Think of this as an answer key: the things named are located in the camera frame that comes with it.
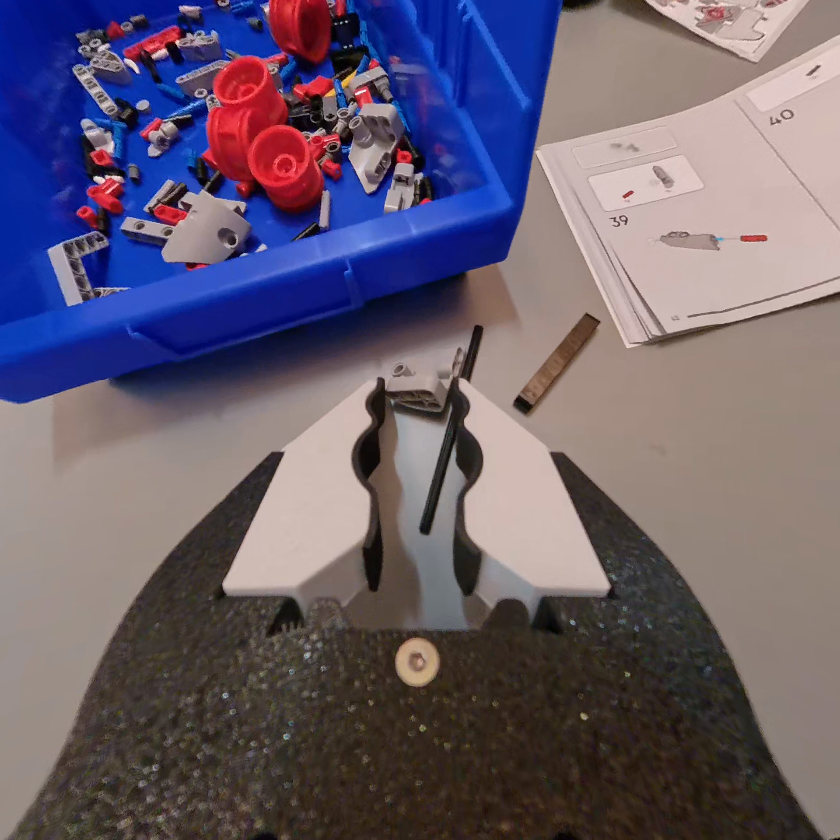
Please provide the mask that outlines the blue plastic bin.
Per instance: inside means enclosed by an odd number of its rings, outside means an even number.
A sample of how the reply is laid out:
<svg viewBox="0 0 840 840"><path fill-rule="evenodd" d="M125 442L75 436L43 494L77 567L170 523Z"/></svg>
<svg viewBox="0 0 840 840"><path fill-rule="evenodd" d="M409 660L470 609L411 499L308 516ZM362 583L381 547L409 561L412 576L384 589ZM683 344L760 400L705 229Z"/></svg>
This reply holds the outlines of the blue plastic bin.
<svg viewBox="0 0 840 840"><path fill-rule="evenodd" d="M161 19L171 2L2 2L1 394L29 403L361 308L488 266L509 251L562 2L352 2L425 159L434 200L384 214L354 173L333 182L331 227L248 205L264 251L206 268L112 226L120 293L67 306L47 249L84 230L78 123L91 105L70 73L75 34L113 18Z"/></svg>

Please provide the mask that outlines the white instruction booklet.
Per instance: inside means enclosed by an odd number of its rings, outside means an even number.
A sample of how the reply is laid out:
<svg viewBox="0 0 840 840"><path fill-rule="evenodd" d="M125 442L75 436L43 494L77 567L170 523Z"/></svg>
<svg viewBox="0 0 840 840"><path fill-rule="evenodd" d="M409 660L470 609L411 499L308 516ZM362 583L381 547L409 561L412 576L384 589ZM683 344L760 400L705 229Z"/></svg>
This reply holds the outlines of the white instruction booklet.
<svg viewBox="0 0 840 840"><path fill-rule="evenodd" d="M838 298L838 37L537 157L628 349Z"/></svg>

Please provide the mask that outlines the long black toy axle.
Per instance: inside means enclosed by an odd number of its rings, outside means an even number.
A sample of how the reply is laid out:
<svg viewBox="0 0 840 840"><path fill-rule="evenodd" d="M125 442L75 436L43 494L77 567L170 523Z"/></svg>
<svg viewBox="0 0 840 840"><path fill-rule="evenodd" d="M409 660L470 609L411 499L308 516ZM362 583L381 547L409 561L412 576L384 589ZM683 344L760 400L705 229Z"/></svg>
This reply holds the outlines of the long black toy axle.
<svg viewBox="0 0 840 840"><path fill-rule="evenodd" d="M452 382L448 389L447 406L449 408L449 416L447 425L444 431L444 437L440 446L437 462L434 468L434 473L428 488L425 504L423 507L423 514L419 522L419 532L427 536L432 531L434 525L434 518L438 507L439 498L445 483L448 463L455 447L456 424L455 424L455 410L451 408L452 397L454 393L455 384L461 375L469 381L476 366L477 356L480 350L480 343L484 333L483 326L477 324L474 326L470 335L469 345L465 353L465 358L458 368L458 372L453 374Z"/></svg>

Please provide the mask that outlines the red toy wheel hub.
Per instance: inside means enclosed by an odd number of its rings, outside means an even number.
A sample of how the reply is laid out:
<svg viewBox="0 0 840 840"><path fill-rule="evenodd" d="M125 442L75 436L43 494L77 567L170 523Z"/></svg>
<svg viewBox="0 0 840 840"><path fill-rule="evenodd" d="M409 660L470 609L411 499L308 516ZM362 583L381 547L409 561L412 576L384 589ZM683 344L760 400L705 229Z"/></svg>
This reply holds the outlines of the red toy wheel hub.
<svg viewBox="0 0 840 840"><path fill-rule="evenodd" d="M249 149L256 136L268 126L256 108L219 106L208 113L206 135L216 168L236 182L253 181Z"/></svg>
<svg viewBox="0 0 840 840"><path fill-rule="evenodd" d="M332 27L326 1L269 1L268 22L281 50L314 65L326 59Z"/></svg>
<svg viewBox="0 0 840 840"><path fill-rule="evenodd" d="M310 143L287 125L261 131L248 149L248 167L271 203L289 214L300 214L320 202L323 175Z"/></svg>
<svg viewBox="0 0 840 840"><path fill-rule="evenodd" d="M288 106L278 88L279 75L257 56L229 61L215 76L213 94L223 109L255 113L269 126L288 123Z"/></svg>

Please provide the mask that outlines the grey toy connector piece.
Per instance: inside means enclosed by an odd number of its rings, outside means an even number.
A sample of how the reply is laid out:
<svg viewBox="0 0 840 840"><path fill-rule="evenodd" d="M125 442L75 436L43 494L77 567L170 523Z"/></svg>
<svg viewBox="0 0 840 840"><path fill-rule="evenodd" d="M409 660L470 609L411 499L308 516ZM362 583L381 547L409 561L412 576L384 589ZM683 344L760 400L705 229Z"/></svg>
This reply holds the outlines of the grey toy connector piece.
<svg viewBox="0 0 840 840"><path fill-rule="evenodd" d="M385 378L385 395L394 406L429 415L440 415L448 404L449 389L466 360L458 347L449 366L421 369L414 363L395 362Z"/></svg>

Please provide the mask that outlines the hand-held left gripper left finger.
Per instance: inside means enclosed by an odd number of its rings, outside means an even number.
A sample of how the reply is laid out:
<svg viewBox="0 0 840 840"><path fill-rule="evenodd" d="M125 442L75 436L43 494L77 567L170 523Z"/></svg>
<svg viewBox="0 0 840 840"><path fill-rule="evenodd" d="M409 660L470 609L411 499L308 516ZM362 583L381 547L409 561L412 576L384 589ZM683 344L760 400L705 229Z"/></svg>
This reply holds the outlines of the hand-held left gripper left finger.
<svg viewBox="0 0 840 840"><path fill-rule="evenodd" d="M351 601L379 589L385 381L364 382L281 452L223 581L228 596Z"/></svg>

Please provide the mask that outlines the dark flat toy bar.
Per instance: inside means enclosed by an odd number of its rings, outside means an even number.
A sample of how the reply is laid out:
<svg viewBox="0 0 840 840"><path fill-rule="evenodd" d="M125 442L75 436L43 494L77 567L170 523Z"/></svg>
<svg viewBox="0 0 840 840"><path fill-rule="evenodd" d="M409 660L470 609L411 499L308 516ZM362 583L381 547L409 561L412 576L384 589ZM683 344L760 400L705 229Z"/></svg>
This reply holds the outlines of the dark flat toy bar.
<svg viewBox="0 0 840 840"><path fill-rule="evenodd" d="M599 319L589 313L581 316L546 361L541 364L535 374L523 386L512 406L522 414L529 414L592 338L600 323Z"/></svg>

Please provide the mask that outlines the toy sticker sheet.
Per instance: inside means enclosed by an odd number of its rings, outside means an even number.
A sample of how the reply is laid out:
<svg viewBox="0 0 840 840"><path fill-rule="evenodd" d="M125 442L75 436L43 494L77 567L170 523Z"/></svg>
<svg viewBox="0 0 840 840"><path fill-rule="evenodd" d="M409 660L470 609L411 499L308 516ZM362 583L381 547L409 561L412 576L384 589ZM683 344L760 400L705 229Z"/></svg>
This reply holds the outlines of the toy sticker sheet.
<svg viewBox="0 0 840 840"><path fill-rule="evenodd" d="M757 63L807 1L646 1L694 35Z"/></svg>

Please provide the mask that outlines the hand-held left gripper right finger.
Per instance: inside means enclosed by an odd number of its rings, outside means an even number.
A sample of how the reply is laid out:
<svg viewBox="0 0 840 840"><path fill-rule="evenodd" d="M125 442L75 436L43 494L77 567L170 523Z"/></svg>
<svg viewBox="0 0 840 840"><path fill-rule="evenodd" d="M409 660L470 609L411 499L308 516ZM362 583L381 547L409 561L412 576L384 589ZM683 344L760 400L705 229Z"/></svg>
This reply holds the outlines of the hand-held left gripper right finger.
<svg viewBox="0 0 840 840"><path fill-rule="evenodd" d="M487 607L607 596L611 583L546 445L465 380L452 407L465 481L453 537L462 594Z"/></svg>

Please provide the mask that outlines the pile of small toy parts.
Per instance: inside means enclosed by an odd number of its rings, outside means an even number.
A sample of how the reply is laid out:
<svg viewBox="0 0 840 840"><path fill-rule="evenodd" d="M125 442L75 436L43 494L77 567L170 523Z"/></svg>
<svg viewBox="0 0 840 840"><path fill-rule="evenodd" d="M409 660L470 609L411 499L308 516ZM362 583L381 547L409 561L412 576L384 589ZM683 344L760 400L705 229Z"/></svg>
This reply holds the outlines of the pile of small toy parts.
<svg viewBox="0 0 840 840"><path fill-rule="evenodd" d="M162 250L165 267L198 270L267 248L249 204L271 203L256 179L220 172L207 141L208 113L221 106L216 74L241 56L278 73L288 123L310 143L323 175L320 202L291 241L331 227L331 185L354 173L375 195L387 184L384 214L434 200L425 159L393 97L391 74L376 58L352 2L327 2L331 45L317 65L280 49L269 2L171 2L158 22L145 13L110 19L75 34L70 73L87 96L78 123L81 198L71 203L84 230L47 249L63 302L71 307L131 288L107 278L112 226L122 241Z"/></svg>

